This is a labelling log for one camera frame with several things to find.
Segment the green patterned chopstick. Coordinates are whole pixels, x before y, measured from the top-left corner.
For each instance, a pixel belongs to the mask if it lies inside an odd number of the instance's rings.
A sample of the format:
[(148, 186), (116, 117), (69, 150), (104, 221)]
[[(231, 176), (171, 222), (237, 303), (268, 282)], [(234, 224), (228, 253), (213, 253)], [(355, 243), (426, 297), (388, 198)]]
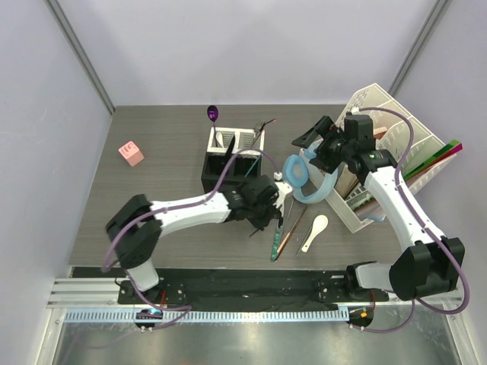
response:
[(271, 251), (271, 256), (270, 256), (271, 262), (274, 262), (277, 259), (278, 248), (279, 248), (280, 241), (281, 241), (281, 235), (282, 235), (282, 227), (279, 224), (276, 224), (273, 242), (272, 242), (272, 251)]

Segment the purple iridescent spoon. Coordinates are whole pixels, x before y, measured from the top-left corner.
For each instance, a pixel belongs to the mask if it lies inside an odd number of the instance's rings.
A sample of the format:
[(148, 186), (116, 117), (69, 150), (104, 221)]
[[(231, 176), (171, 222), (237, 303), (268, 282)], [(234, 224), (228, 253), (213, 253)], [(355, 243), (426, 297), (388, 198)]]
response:
[(217, 133), (217, 131), (216, 131), (216, 121), (218, 120), (218, 115), (219, 115), (219, 111), (218, 111), (217, 106), (215, 106), (215, 105), (208, 106), (208, 108), (207, 108), (207, 117), (212, 122), (212, 128), (213, 128), (213, 133), (214, 134)]

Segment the black knife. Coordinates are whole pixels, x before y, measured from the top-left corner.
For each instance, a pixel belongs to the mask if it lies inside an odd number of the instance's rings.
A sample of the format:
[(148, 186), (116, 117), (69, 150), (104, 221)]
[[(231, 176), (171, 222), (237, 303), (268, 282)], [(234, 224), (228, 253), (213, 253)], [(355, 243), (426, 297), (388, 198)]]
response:
[(229, 160), (231, 158), (231, 155), (233, 153), (233, 149), (234, 149), (234, 146), (235, 146), (235, 141), (236, 141), (236, 137), (233, 136), (232, 139), (231, 139), (231, 142), (230, 142), (230, 144), (229, 144), (229, 146), (228, 146), (228, 148), (227, 148), (227, 150), (225, 152), (225, 158), (227, 160)]

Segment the pink cube power adapter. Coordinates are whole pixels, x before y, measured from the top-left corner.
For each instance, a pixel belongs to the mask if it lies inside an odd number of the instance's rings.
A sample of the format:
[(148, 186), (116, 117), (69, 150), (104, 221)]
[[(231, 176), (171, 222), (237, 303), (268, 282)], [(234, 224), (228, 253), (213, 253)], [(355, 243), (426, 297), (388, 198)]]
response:
[(119, 153), (131, 167), (136, 166), (145, 159), (143, 153), (133, 141), (128, 141), (121, 146)]

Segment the white slotted utensil caddy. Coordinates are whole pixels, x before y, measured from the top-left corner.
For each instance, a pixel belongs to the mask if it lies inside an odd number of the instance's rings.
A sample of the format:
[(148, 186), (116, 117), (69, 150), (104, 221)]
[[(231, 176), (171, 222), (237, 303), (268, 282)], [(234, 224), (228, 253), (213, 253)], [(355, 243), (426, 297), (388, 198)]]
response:
[[(235, 141), (235, 146), (234, 146), (232, 154), (235, 154), (240, 150), (249, 149), (250, 143), (253, 140), (253, 130), (252, 129), (236, 129), (236, 128), (216, 127), (216, 131), (223, 134), (224, 147), (223, 148), (221, 148), (220, 146), (219, 146), (219, 148), (213, 147), (212, 138), (214, 136), (214, 133), (213, 133), (213, 129), (211, 129), (210, 136), (208, 139), (208, 145), (206, 148), (206, 151), (209, 153), (225, 154), (233, 136), (236, 137), (236, 141)], [(244, 152), (243, 154), (248, 155), (248, 156), (259, 156), (260, 152), (248, 151), (248, 152)]]

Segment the red book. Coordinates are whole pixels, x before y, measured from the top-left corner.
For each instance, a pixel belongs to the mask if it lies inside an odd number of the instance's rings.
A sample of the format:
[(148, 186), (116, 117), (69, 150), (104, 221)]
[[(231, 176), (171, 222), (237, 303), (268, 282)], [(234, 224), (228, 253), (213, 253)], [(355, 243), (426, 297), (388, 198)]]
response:
[(387, 133), (387, 127), (379, 127), (373, 130), (374, 139), (379, 141)]

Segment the small white ceramic spoon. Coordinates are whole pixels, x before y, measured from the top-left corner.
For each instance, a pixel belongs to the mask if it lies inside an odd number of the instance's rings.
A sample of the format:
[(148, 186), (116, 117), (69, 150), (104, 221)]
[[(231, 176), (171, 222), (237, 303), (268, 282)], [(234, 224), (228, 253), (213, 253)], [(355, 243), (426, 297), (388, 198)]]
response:
[(223, 134), (221, 134), (220, 132), (217, 132), (216, 133), (216, 141), (218, 143), (218, 145), (223, 148), (224, 147), (224, 139), (223, 139)]

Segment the black slotted utensil caddy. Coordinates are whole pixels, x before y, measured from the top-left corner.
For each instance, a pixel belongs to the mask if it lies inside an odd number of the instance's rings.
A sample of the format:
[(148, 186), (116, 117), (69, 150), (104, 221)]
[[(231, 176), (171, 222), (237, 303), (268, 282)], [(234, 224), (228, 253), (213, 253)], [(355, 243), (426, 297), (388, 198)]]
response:
[[(239, 155), (229, 167), (227, 174), (221, 184), (219, 191), (223, 191), (228, 186), (238, 186), (246, 179), (256, 179), (261, 175), (262, 160), (254, 167), (250, 175), (245, 178), (244, 175), (256, 157)], [(204, 193), (209, 193), (216, 186), (218, 179), (223, 172), (227, 162), (225, 154), (205, 153), (205, 159), (202, 168), (201, 182)]]

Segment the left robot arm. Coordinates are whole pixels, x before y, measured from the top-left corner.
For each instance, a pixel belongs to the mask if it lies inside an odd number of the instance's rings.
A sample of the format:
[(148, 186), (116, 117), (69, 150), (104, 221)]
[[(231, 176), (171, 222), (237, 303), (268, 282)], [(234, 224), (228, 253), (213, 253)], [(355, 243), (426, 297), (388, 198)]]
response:
[(203, 224), (247, 220), (264, 230), (276, 219), (283, 222), (284, 202), (293, 188), (280, 173), (266, 175), (193, 198), (150, 202), (143, 194), (133, 196), (107, 223), (105, 230), (116, 262), (128, 272), (136, 295), (154, 303), (162, 293), (161, 279), (152, 253), (161, 237)]

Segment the teal chopstick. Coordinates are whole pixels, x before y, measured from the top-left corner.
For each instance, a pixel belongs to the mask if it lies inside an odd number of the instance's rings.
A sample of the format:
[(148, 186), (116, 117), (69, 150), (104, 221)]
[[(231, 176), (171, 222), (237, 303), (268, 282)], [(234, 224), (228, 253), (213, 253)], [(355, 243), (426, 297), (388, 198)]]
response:
[(250, 173), (252, 172), (252, 170), (254, 169), (254, 167), (260, 162), (261, 160), (261, 157), (262, 157), (262, 154), (259, 155), (255, 160), (254, 162), (252, 162), (252, 164), (250, 165), (249, 169), (247, 170), (247, 172), (245, 173), (244, 177), (247, 178)]

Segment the green and magenta folders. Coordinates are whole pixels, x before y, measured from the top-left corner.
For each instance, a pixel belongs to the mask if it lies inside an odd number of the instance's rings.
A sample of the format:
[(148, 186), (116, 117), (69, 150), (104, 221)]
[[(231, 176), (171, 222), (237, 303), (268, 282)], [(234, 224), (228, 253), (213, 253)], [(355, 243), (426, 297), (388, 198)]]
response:
[(458, 151), (461, 151), (462, 149), (463, 149), (463, 145), (460, 141), (452, 140), (451, 142), (443, 146), (440, 150), (431, 154), (428, 158), (422, 161), (417, 167), (413, 168), (408, 173), (403, 173), (403, 179), (405, 181), (408, 181), (409, 179), (418, 175), (422, 171), (433, 166), (435, 163), (449, 157), (452, 154), (457, 153)]

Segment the small black spoon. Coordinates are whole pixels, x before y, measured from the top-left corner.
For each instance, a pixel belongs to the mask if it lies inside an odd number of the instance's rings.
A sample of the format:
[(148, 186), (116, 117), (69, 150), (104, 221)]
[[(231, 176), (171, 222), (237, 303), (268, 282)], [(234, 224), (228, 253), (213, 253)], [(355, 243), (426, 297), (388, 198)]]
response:
[(254, 236), (256, 233), (258, 232), (262, 232), (265, 230), (265, 227), (260, 227), (260, 228), (257, 228), (255, 229), (250, 235), (249, 235), (249, 238), (251, 238), (252, 236)]

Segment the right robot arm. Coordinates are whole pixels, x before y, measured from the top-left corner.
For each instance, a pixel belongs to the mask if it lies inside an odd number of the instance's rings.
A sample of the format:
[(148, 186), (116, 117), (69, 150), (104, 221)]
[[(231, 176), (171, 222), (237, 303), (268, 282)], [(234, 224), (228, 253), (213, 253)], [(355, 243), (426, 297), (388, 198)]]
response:
[(345, 163), (379, 203), (398, 237), (402, 253), (393, 264), (364, 262), (347, 267), (349, 277), (343, 282), (347, 297), (361, 300), (371, 289), (380, 289), (413, 300), (456, 288), (464, 245), (457, 238), (447, 238), (428, 219), (393, 155), (377, 149), (370, 116), (349, 114), (343, 127), (323, 116), (292, 144), (309, 149), (310, 164), (328, 175)]

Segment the black mounting base plate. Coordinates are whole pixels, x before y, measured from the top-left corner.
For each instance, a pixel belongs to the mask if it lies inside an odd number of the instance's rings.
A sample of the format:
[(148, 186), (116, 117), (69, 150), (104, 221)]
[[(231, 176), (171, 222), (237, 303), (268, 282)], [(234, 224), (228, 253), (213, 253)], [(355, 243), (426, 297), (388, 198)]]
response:
[(277, 304), (287, 299), (292, 304), (386, 303), (396, 296), (391, 289), (353, 287), (347, 271), (159, 268), (157, 275), (159, 284), (144, 295), (170, 306), (243, 300)]

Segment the silver spoon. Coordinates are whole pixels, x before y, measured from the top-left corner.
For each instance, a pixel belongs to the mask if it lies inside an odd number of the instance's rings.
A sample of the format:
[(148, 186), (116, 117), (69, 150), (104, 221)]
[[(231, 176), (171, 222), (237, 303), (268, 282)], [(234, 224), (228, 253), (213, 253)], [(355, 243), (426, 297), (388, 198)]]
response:
[(214, 136), (212, 138), (212, 142), (213, 142), (213, 147), (214, 148), (219, 148), (219, 143), (218, 143), (218, 139), (216, 137), (216, 134), (214, 134)]

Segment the white desk file organizer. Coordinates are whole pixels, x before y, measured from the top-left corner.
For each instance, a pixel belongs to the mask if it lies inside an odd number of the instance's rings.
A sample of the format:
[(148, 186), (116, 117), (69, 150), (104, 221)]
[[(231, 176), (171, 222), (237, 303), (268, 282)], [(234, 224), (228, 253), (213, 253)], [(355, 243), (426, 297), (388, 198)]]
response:
[[(346, 113), (365, 108), (374, 123), (374, 129), (387, 127), (387, 133), (376, 140), (378, 150), (389, 151), (398, 162), (404, 153), (406, 159), (402, 174), (417, 167), (431, 154), (448, 143), (443, 142), (379, 84), (371, 84), (356, 91), (336, 121), (343, 127)], [(406, 182), (414, 195), (437, 175), (457, 153), (435, 163)], [(351, 233), (356, 233), (372, 222), (384, 221), (386, 215), (373, 196), (344, 167), (339, 168), (334, 190), (324, 199)]]

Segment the aluminium frame rail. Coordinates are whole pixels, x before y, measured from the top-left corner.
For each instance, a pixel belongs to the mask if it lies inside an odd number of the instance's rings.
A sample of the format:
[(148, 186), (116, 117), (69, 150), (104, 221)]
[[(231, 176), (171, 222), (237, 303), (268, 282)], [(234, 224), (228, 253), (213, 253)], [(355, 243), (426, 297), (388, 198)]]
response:
[(341, 271), (164, 269), (161, 282), (138, 297), (121, 274), (55, 280), (48, 299), (66, 322), (357, 322), (384, 305), (403, 304), (389, 290), (350, 294)]

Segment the silver chopstick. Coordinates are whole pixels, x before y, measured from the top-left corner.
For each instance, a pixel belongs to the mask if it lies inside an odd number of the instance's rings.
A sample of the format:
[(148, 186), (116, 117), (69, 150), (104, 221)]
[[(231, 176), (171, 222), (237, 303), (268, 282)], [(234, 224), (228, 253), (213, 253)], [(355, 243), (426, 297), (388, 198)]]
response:
[(309, 229), (306, 232), (304, 238), (302, 239), (301, 244), (300, 244), (300, 247), (299, 247), (299, 249), (296, 252), (296, 255), (295, 255), (296, 257), (298, 257), (300, 255), (301, 249), (304, 247), (304, 244), (306, 243), (308, 237), (310, 236), (311, 231), (312, 231), (312, 226), (309, 227)]

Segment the light blue headphones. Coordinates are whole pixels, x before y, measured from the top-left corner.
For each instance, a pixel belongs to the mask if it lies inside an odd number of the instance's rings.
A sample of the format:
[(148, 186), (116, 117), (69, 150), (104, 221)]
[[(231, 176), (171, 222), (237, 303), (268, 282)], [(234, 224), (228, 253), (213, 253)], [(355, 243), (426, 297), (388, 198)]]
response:
[[(290, 155), (282, 168), (284, 180), (293, 188), (294, 199), (307, 205), (323, 201), (334, 190), (338, 179), (338, 168), (332, 173), (324, 173), (310, 163), (310, 160), (317, 156), (315, 150), (319, 143), (320, 141), (315, 141), (308, 148), (300, 149), (299, 154)], [(302, 191), (305, 185), (316, 182), (320, 182), (317, 190), (305, 195)]]

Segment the large white ceramic spoon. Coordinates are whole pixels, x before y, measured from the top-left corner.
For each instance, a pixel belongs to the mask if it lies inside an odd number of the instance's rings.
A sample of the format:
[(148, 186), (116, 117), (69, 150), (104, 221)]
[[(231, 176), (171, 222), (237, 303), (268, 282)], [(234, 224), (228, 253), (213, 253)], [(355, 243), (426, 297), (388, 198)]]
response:
[(301, 249), (302, 252), (307, 252), (308, 249), (311, 246), (311, 243), (314, 241), (314, 239), (321, 233), (323, 232), (327, 226), (328, 226), (329, 220), (328, 217), (324, 214), (317, 215), (314, 218), (314, 221), (312, 223), (312, 231), (310, 233), (310, 236), (308, 237), (306, 243), (304, 244), (304, 247)]

